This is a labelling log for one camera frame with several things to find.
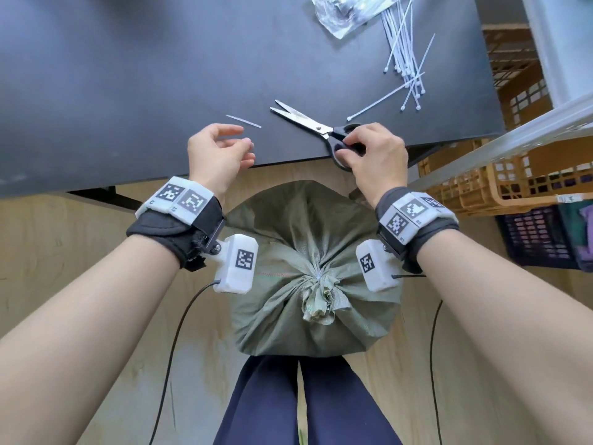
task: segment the floor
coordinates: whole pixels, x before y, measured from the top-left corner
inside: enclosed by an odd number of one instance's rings
[[[225,209],[268,187],[303,179],[317,180],[341,194],[355,186],[352,175],[328,160],[258,168],[240,175]],[[146,199],[160,184],[131,184],[118,190]],[[133,221],[131,214],[51,195],[1,200],[0,218],[0,335],[113,250]],[[464,221],[462,229],[504,254],[492,218]],[[210,266],[198,273],[179,273],[81,445],[148,442],[177,323],[190,297],[212,280],[213,270]],[[587,292],[591,275],[531,271],[593,306]],[[406,281],[402,314],[389,336],[367,353],[348,356],[406,445],[438,443],[428,366],[438,301],[427,281]],[[205,292],[182,329],[155,442],[211,444],[245,358],[234,346],[225,295]],[[446,307],[436,328],[434,368],[445,444],[551,443]],[[304,405],[300,426],[306,430]]]

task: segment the white label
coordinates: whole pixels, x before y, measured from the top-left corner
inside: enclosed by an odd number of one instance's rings
[[[582,193],[571,193],[568,195],[556,195],[556,199],[559,203],[577,203],[583,201]]]

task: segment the green sack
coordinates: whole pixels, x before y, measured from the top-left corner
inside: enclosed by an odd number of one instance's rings
[[[402,284],[367,289],[356,247],[375,239],[374,212],[315,181],[260,192],[228,214],[231,233],[259,244],[253,288],[228,294],[238,349],[330,357],[368,350],[389,333]]]

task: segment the pants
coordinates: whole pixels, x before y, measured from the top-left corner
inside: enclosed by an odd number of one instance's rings
[[[213,445],[298,445],[297,364],[309,445],[402,445],[343,357],[250,357]]]

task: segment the scissors handle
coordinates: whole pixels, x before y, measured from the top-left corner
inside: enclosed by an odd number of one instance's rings
[[[329,139],[327,140],[327,146],[330,150],[331,159],[333,159],[334,163],[344,171],[352,172],[352,169],[347,165],[343,164],[336,156],[336,151],[341,150],[343,148],[352,150],[359,156],[364,156],[367,152],[367,147],[361,143],[355,143],[354,145],[346,145],[343,140],[346,138],[348,134],[354,131],[355,128],[360,126],[359,123],[350,123],[346,126],[337,126],[333,129],[332,133],[330,134]]]

